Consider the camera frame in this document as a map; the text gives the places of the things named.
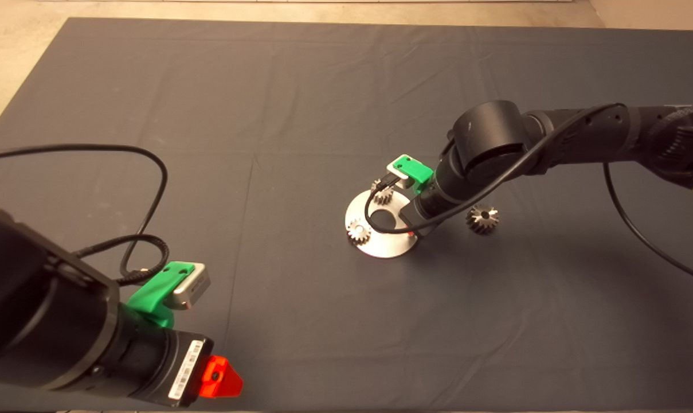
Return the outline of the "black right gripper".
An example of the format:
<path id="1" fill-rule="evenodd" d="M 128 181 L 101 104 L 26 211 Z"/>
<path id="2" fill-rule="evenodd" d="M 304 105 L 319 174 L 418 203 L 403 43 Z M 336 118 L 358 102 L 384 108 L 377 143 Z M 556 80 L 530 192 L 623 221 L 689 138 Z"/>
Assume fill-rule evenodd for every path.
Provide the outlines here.
<path id="1" fill-rule="evenodd" d="M 423 210 L 419 198 L 413 198 L 408 204 L 406 204 L 406 206 L 401 208 L 401 220 L 408 228 L 412 228 L 409 232 L 407 232 L 407 235 L 414 235 L 415 237 L 428 237 L 428 235 L 430 235 L 430 233 L 433 232 L 436 227 L 438 227 L 438 223 L 425 225 L 430 218 L 430 215 L 427 215 Z"/>

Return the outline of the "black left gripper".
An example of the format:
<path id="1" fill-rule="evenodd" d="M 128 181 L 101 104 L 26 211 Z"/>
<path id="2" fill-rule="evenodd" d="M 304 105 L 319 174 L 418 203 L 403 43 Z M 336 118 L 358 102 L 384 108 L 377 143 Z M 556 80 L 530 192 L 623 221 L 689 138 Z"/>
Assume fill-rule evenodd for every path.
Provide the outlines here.
<path id="1" fill-rule="evenodd" d="M 151 385 L 151 402 L 189 407 L 202 398 L 236 398 L 244 382 L 229 360 L 210 356 L 214 342 L 203 334 L 170 331 L 165 362 Z"/>

